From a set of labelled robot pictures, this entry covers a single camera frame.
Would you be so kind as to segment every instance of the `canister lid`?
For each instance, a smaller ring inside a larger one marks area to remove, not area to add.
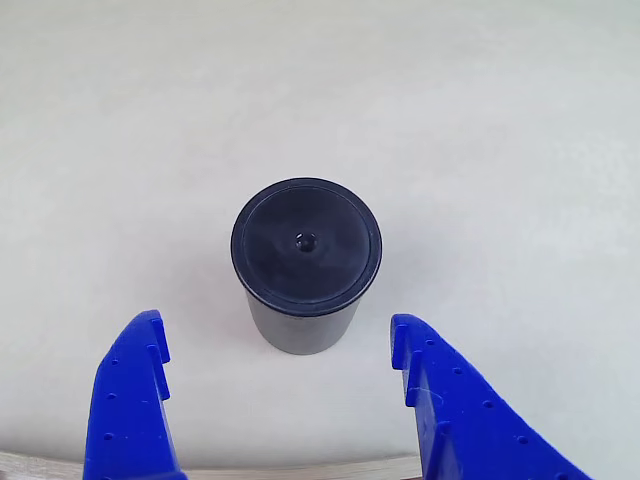
[[[353,192],[294,178],[265,188],[240,212],[231,259],[245,288],[296,317],[336,312],[369,287],[382,259],[375,217]]]

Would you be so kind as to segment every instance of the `film canister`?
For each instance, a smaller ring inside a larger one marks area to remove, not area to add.
[[[321,352],[344,335],[382,260],[371,210],[327,180],[293,178],[255,195],[231,235],[231,259],[262,336],[285,352]]]

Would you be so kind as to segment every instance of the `wooden edge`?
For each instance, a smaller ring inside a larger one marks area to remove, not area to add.
[[[284,469],[188,470],[189,480],[406,480],[419,479],[420,457]],[[0,452],[0,480],[78,480],[82,465]]]

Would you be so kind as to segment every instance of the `blue plastic claw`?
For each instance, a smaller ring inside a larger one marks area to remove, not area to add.
[[[186,480],[162,401],[169,361],[160,312],[134,318],[98,367],[89,414],[83,480]]]
[[[416,410],[424,480],[588,480],[419,318],[393,317],[391,357]]]

